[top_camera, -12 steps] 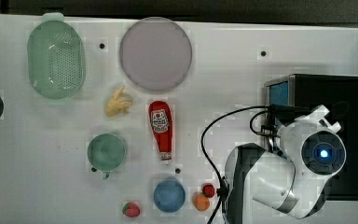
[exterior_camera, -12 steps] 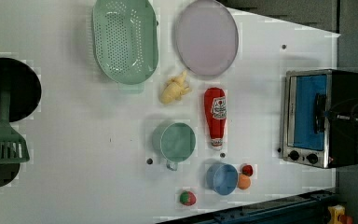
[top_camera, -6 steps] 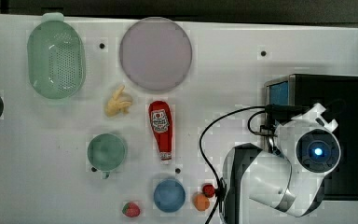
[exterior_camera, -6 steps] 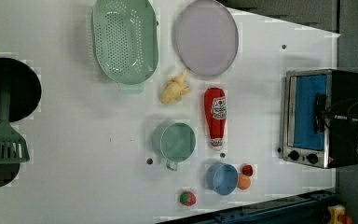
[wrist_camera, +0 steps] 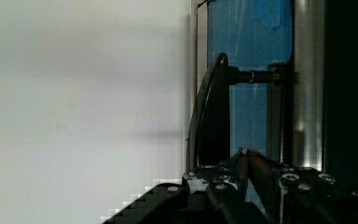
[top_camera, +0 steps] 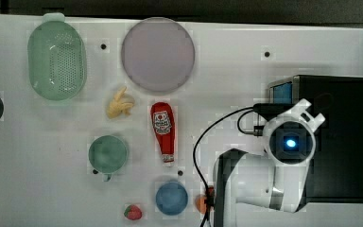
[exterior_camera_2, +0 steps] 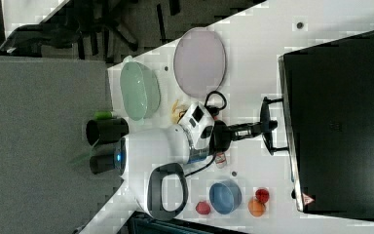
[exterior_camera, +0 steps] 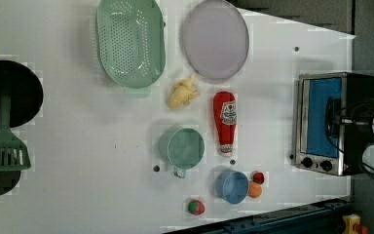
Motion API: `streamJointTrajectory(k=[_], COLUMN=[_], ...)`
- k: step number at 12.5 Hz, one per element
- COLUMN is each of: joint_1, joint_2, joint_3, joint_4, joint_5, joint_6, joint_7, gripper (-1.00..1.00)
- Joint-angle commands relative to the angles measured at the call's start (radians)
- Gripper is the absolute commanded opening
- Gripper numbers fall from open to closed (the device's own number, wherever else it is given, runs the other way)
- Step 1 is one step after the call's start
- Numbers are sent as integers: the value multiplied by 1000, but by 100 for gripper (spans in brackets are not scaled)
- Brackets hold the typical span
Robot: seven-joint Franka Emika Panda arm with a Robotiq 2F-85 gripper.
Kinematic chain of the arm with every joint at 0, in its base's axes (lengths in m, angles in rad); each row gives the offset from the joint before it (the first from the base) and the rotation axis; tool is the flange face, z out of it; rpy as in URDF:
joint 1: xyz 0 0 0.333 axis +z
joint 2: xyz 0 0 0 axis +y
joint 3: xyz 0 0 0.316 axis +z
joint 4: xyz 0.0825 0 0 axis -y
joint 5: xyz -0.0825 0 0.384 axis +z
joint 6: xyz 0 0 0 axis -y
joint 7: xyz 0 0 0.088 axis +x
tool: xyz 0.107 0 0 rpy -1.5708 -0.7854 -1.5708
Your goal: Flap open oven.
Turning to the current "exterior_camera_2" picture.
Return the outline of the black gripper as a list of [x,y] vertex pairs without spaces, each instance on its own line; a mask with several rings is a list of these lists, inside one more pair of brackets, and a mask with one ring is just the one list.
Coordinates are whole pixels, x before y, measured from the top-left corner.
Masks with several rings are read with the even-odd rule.
[[217,154],[229,149],[232,141],[262,136],[272,140],[272,131],[278,126],[277,121],[245,123],[227,126],[223,121],[216,120],[211,134],[211,153]]

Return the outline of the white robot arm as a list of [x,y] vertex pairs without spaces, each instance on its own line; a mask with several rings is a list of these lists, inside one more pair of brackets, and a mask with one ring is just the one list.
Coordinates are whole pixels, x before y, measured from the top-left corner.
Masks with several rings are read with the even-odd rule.
[[[269,142],[277,125],[273,120],[233,126],[219,120],[204,125],[191,121],[121,137],[113,144],[112,153],[90,160],[94,174],[115,170],[123,180],[92,224],[116,224],[138,208],[158,220],[175,218],[184,210],[189,195],[185,164],[225,152],[233,141],[263,136]],[[170,210],[164,206],[164,179],[172,176],[180,183],[181,202]]]

